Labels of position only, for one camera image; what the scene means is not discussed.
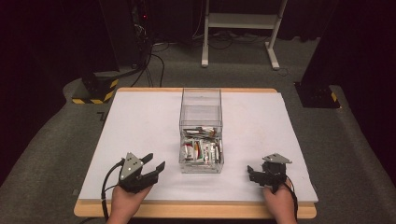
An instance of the wooden table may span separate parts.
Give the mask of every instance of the wooden table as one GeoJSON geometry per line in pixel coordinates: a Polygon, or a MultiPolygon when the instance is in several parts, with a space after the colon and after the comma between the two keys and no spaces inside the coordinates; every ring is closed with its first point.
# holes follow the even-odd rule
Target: wooden table
{"type": "MultiPolygon", "coordinates": [[[[118,89],[118,92],[125,91],[182,91],[181,88],[121,88],[118,89]]],[[[276,90],[273,89],[221,89],[221,92],[268,92],[274,93],[276,90]]],[[[112,109],[110,109],[109,116],[107,117],[106,126],[104,128],[104,133],[106,132],[107,123],[111,122],[111,114],[112,109]]],[[[98,143],[99,146],[103,144],[102,138],[104,138],[104,133],[102,133],[101,139],[98,143]]],[[[162,183],[163,173],[160,174],[159,184],[162,183]]],[[[97,188],[101,188],[102,179],[99,180],[97,188]]],[[[110,200],[107,200],[107,207],[110,211],[111,204],[110,200]]],[[[103,210],[101,206],[100,195],[97,196],[97,199],[81,199],[80,197],[77,200],[75,206],[75,215],[78,217],[102,217],[103,210]]],[[[317,214],[317,210],[314,202],[299,202],[299,210],[298,210],[298,218],[313,218],[317,214]]],[[[165,217],[165,218],[271,218],[272,215],[268,212],[264,202],[240,202],[240,201],[228,201],[228,202],[219,202],[219,201],[181,201],[181,200],[149,200],[144,201],[139,211],[135,214],[136,217],[165,217]]]]}

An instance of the hand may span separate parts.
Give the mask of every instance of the hand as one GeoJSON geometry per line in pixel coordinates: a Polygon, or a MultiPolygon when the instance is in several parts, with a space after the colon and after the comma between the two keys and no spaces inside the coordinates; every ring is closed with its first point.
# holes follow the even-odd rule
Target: hand
{"type": "Polygon", "coordinates": [[[297,223],[294,217],[294,202],[291,193],[284,185],[280,185],[274,194],[270,188],[262,189],[268,210],[276,219],[278,224],[294,224],[297,223]]]}
{"type": "Polygon", "coordinates": [[[111,213],[107,224],[128,223],[140,207],[140,204],[149,194],[152,186],[134,194],[116,186],[111,199],[111,213]]]}

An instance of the transparent container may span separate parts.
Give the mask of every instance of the transparent container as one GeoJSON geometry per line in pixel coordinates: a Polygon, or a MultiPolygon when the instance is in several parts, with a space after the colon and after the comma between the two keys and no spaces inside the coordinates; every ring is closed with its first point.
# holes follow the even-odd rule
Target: transparent container
{"type": "Polygon", "coordinates": [[[224,164],[220,89],[183,89],[180,110],[182,173],[218,174],[224,164]]]}

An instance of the person's right hand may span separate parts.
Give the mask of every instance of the person's right hand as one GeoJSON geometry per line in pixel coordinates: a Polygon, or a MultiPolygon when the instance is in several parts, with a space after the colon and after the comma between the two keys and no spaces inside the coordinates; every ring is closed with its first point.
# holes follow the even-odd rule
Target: person's right hand
{"type": "Polygon", "coordinates": [[[270,188],[264,187],[262,194],[269,212],[274,216],[278,224],[294,224],[297,223],[294,216],[294,202],[291,193],[284,185],[280,185],[274,194],[270,188]]]}

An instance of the white tabletop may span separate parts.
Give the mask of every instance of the white tabletop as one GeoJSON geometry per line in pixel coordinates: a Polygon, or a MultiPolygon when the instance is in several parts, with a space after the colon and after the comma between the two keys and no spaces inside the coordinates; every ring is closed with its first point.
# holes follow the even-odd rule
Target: white tabletop
{"type": "MultiPolygon", "coordinates": [[[[92,158],[79,200],[100,200],[108,170],[127,152],[154,153],[142,174],[165,161],[146,201],[261,202],[261,187],[247,166],[261,171],[262,158],[279,153],[292,160],[287,175],[299,202],[318,201],[281,93],[223,92],[224,166],[221,174],[182,174],[178,164],[181,91],[118,90],[92,158]]],[[[117,183],[119,169],[107,181],[117,183]]],[[[111,199],[111,190],[106,194],[111,199]]]]}

